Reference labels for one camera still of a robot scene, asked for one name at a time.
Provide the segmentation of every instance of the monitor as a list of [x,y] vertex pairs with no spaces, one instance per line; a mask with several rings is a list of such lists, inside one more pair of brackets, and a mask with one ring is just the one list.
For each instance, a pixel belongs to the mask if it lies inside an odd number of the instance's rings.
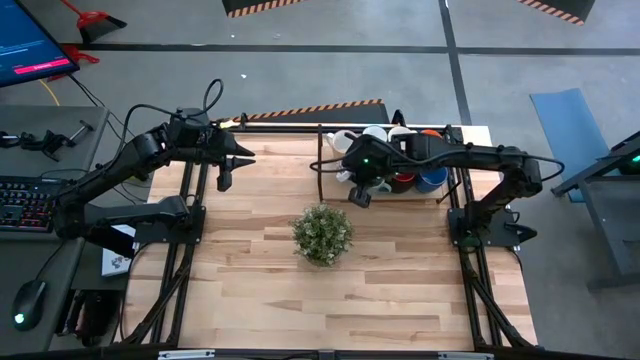
[[78,70],[18,0],[0,0],[0,87]]

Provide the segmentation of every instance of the blue mat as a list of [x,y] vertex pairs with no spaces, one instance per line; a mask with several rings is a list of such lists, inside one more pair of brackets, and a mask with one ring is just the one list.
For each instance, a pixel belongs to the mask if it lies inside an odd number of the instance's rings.
[[[567,166],[562,173],[564,180],[593,165],[597,158],[609,154],[607,143],[580,89],[532,94],[531,100],[553,156]],[[584,202],[579,190],[570,191],[569,197],[572,202]]]

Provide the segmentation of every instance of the keyboard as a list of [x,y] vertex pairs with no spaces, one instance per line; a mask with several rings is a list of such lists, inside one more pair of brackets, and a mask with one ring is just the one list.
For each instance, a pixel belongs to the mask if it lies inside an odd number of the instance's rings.
[[61,179],[0,176],[0,231],[51,232],[48,200],[64,184]]

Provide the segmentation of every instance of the red dustpan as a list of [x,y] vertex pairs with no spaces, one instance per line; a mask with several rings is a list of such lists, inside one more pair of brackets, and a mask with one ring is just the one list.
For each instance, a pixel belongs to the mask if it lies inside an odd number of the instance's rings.
[[102,11],[81,12],[75,6],[71,5],[68,0],[60,0],[69,9],[73,10],[80,18],[76,26],[80,30],[82,42],[90,44],[112,31],[122,29],[127,23],[114,18],[113,16]]

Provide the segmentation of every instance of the computer mouse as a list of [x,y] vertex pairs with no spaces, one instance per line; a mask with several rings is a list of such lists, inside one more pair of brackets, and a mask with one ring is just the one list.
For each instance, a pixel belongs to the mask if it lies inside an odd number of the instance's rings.
[[31,330],[42,318],[42,303],[47,284],[42,280],[32,280],[24,283],[11,308],[11,321],[19,331]]

